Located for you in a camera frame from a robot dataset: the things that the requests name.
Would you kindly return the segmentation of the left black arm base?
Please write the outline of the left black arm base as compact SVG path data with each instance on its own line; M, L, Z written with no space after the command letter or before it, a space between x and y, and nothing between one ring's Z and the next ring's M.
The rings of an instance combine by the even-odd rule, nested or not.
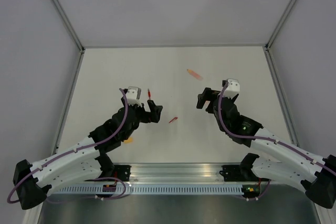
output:
M123 182L129 181L131 175L130 165L115 165L107 155L101 155L96 160L101 170L99 178L115 177Z

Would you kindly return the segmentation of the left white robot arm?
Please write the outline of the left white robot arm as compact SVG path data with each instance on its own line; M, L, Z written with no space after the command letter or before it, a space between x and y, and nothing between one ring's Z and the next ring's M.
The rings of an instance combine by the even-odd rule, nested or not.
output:
M16 164L13 184L23 210L34 208L59 189L86 180L110 180L114 164L108 152L121 146L141 123L158 123L163 107L154 101L126 103L112 118L66 151L30 163Z

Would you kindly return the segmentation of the orange highlighter pen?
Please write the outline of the orange highlighter pen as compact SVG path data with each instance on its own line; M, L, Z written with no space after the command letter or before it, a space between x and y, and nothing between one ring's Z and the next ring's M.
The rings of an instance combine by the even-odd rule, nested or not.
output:
M190 74L192 77L194 77L195 79L202 81L203 77L200 76L198 73L196 73L195 71L191 70L191 69L187 69L188 74Z

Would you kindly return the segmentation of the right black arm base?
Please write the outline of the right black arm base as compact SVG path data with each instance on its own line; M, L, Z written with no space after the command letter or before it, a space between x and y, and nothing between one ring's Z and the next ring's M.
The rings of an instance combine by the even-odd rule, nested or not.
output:
M225 182L267 182L267 178L259 178L251 171L253 162L260 158L259 155L248 153L240 164L222 165L219 174L224 178Z

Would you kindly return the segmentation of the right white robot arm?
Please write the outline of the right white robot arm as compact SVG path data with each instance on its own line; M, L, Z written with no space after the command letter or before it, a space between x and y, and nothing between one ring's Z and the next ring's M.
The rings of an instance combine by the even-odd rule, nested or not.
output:
M335 156L322 157L293 144L286 144L261 123L238 112L239 88L226 83L222 91L205 88L197 96L197 109L215 116L219 129L233 142L264 152L276 161L249 153L239 165L244 180L264 178L303 192L315 204L331 209L335 203Z

